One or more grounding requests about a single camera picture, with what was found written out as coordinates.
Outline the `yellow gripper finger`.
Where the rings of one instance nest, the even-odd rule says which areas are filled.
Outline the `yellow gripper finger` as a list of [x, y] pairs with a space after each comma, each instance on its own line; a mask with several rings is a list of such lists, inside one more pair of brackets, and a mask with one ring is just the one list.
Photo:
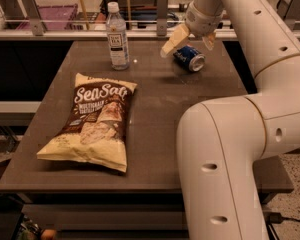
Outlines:
[[208, 50], [212, 50], [214, 48], [214, 43], [216, 39], [216, 33], [212, 32], [202, 38], [203, 43], [205, 44]]
[[190, 31], [188, 27], [184, 23], [179, 24], [171, 34], [169, 40], [162, 46], [160, 56], [166, 58], [175, 50], [184, 46], [187, 43], [189, 35]]

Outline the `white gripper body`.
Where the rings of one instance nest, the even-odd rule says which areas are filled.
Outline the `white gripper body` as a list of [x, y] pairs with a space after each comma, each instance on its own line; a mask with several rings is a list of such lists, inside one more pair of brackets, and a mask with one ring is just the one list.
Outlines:
[[195, 37], [208, 36], [218, 27], [223, 12], [223, 5], [199, 8], [192, 1], [186, 11], [185, 24]]

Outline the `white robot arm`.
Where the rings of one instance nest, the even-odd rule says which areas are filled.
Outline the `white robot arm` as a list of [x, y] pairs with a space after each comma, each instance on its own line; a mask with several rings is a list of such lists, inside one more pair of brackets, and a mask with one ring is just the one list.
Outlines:
[[176, 152], [190, 240], [268, 240], [253, 164], [300, 147], [300, 41], [266, 0], [193, 0], [164, 56], [230, 17], [257, 91], [190, 107]]

